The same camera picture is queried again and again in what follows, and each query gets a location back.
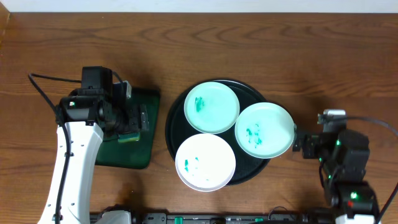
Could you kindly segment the green yellow sponge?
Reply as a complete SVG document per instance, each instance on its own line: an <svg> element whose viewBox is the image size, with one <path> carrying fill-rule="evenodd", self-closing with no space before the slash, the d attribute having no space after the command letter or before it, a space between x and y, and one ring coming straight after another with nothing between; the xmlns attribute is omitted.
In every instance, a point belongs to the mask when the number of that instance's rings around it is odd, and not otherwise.
<svg viewBox="0 0 398 224"><path fill-rule="evenodd" d="M126 143L126 142L139 141L140 138L141 138L141 134L140 133L119 134L118 135L118 142L119 143Z"/></svg>

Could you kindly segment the mint green plate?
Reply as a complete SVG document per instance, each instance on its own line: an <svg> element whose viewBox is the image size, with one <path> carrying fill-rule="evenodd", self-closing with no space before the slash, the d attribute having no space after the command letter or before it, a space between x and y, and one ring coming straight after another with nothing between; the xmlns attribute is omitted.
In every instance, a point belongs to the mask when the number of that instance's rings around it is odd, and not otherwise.
<svg viewBox="0 0 398 224"><path fill-rule="evenodd" d="M296 125L283 107L255 103L239 115L234 134L241 149L252 157L271 159L287 151L295 137Z"/></svg>
<svg viewBox="0 0 398 224"><path fill-rule="evenodd" d="M188 123L197 131L219 134L236 122L240 103L235 92L220 82L204 82L193 87L183 104Z"/></svg>

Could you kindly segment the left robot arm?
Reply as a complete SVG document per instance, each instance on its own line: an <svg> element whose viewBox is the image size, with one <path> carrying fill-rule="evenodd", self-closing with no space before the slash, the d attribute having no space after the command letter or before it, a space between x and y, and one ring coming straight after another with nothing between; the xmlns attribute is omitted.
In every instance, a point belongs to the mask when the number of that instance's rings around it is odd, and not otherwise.
<svg viewBox="0 0 398 224"><path fill-rule="evenodd" d="M83 67L81 87L58 105L37 89L58 125L55 167L40 223L89 223L95 162L104 137L117 136L125 143L149 130L146 106L128 105L131 85L113 82L118 76L106 67Z"/></svg>

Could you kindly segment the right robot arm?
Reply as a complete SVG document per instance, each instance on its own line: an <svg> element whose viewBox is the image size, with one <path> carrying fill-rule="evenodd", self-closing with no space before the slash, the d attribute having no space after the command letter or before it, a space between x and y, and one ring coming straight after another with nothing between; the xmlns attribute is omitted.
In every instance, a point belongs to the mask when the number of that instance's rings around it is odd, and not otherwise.
<svg viewBox="0 0 398 224"><path fill-rule="evenodd" d="M374 190L364 180L370 156L369 138L347 128L345 110L325 110L318 115L320 133L295 127L292 150L304 159L320 162L318 174L330 223L378 223L379 206Z"/></svg>

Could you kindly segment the rectangular dark green tray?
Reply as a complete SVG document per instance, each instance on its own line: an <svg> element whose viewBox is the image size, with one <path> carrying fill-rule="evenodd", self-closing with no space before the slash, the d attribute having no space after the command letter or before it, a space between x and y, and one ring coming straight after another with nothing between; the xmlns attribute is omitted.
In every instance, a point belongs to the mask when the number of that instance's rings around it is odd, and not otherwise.
<svg viewBox="0 0 398 224"><path fill-rule="evenodd" d="M152 144L159 112L160 92L158 90L133 88L137 102L147 107L149 130L140 132L139 141L119 143L114 131L105 134L97 153L95 164L98 166L145 169L150 162Z"/></svg>

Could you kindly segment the round black tray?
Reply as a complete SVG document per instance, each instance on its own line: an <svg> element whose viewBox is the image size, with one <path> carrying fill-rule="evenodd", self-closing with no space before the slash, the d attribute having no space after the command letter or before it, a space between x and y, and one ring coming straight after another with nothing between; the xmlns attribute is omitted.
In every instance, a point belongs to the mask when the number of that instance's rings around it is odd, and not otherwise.
<svg viewBox="0 0 398 224"><path fill-rule="evenodd" d="M241 108L245 109L255 103L265 102L266 99L253 87L239 82L237 80L214 80L215 82L222 83L230 87L238 97ZM180 96L177 97L171 106L166 124L165 124L165 140L167 147L172 158L176 158L179 146L187 138L199 133L194 129L185 118L183 112L183 104L186 96L192 90L191 86ZM219 137L224 139L232 148L236 158L236 168L234 175L228 182L228 185L237 185L246 182L256 175L258 175L269 163L269 159L259 159L245 153L236 141L233 128L220 133Z"/></svg>

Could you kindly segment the white plate green stains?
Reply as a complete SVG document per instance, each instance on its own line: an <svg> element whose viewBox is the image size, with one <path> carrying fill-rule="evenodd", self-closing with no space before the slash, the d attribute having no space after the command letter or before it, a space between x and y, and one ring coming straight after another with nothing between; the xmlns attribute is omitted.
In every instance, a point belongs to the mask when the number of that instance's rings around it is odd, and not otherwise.
<svg viewBox="0 0 398 224"><path fill-rule="evenodd" d="M236 170L231 146L214 134L196 134L180 145L175 168L181 181L193 190L213 192L226 186Z"/></svg>

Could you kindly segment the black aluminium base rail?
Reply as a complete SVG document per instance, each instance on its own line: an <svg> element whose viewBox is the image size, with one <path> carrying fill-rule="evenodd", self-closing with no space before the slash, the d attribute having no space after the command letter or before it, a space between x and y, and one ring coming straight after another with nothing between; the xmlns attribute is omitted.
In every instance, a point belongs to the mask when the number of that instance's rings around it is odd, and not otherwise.
<svg viewBox="0 0 398 224"><path fill-rule="evenodd" d="M214 215L214 214L166 214L145 213L132 214L132 224L244 224L244 223L335 223L327 214L302 214L276 211L267 215Z"/></svg>

